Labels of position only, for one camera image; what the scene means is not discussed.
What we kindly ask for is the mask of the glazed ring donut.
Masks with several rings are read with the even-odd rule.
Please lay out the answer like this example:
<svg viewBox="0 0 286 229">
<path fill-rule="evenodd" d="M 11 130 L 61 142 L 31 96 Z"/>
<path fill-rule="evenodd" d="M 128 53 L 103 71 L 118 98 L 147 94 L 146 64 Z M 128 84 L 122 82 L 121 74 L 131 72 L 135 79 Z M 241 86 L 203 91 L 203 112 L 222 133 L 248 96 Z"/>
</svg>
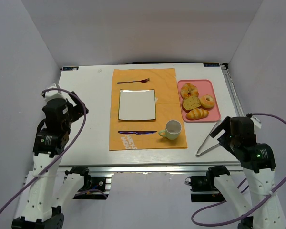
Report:
<svg viewBox="0 0 286 229">
<path fill-rule="evenodd" d="M 200 103 L 204 108 L 213 108 L 215 106 L 215 99 L 210 95 L 204 95 L 200 98 Z"/>
</svg>

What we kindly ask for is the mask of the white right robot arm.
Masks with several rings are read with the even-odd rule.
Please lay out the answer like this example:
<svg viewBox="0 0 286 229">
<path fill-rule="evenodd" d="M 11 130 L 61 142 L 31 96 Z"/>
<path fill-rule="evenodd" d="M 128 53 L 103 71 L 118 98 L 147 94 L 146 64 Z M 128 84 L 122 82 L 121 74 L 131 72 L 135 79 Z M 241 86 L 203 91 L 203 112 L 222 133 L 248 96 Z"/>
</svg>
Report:
<svg viewBox="0 0 286 229">
<path fill-rule="evenodd" d="M 240 229 L 283 229 L 284 214 L 275 189 L 275 158 L 271 147 L 258 143 L 254 122 L 249 117 L 226 117 L 217 123 L 210 137 L 240 162 L 248 182 L 251 202 L 248 202 L 233 182 L 225 166 L 208 168 L 206 179 L 220 191 L 238 217 Z"/>
</svg>

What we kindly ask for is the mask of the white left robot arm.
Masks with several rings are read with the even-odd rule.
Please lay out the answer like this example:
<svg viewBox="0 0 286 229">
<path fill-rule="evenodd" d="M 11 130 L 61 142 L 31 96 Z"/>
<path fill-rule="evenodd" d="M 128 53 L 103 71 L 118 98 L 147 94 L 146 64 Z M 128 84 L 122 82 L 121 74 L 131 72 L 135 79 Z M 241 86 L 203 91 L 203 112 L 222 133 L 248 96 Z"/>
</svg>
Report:
<svg viewBox="0 0 286 229">
<path fill-rule="evenodd" d="M 42 91 L 46 105 L 45 118 L 39 123 L 33 146 L 33 178 L 27 204 L 12 221 L 13 229 L 58 229 L 63 224 L 62 206 L 52 198 L 55 179 L 62 156 L 71 147 L 72 123 L 85 119 L 89 110 L 75 92 L 56 84 Z"/>
</svg>

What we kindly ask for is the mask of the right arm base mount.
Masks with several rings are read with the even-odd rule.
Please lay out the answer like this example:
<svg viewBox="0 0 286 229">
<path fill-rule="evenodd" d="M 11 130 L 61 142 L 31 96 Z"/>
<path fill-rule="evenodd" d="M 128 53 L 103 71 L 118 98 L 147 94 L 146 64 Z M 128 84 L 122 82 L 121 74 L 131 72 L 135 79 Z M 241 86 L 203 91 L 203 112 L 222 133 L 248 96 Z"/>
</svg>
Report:
<svg viewBox="0 0 286 229">
<path fill-rule="evenodd" d="M 191 191 L 191 202 L 222 202 L 225 198 L 221 192 L 215 187 L 214 180 L 220 175 L 230 175 L 225 166 L 209 167 L 204 176 L 190 176 L 184 181 L 189 185 Z"/>
</svg>

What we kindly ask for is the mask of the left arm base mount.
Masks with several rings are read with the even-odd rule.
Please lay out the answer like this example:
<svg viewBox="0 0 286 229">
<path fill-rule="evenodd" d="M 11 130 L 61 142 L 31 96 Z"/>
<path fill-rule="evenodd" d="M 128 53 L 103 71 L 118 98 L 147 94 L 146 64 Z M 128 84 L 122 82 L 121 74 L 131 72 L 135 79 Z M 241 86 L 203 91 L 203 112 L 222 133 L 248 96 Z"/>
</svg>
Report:
<svg viewBox="0 0 286 229">
<path fill-rule="evenodd" d="M 77 191 L 74 199 L 87 200 L 106 200 L 109 194 L 106 194 L 106 177 L 92 177 L 87 167 L 72 167 L 65 170 L 65 180 L 71 174 L 77 174 L 83 177 L 83 186 Z"/>
</svg>

